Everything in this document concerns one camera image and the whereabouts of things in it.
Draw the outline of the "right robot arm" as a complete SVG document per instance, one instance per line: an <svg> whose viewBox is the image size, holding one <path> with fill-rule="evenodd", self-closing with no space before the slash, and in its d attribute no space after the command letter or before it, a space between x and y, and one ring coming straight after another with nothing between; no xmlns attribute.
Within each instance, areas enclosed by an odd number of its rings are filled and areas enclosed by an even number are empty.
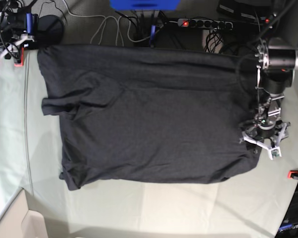
<svg viewBox="0 0 298 238"><path fill-rule="evenodd" d="M32 13L36 3L22 0L0 0L0 59L13 59L20 65L24 45L35 42L38 15Z"/></svg>

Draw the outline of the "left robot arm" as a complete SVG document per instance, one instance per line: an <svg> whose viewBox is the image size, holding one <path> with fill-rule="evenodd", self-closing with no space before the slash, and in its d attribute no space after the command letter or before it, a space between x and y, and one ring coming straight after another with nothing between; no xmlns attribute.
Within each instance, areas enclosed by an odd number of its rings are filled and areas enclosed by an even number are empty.
<svg viewBox="0 0 298 238"><path fill-rule="evenodd" d="M242 123L242 140L281 156L288 122L281 119L284 90L298 70L298 0L276 0L263 28L252 40L257 45L256 104L254 117Z"/></svg>

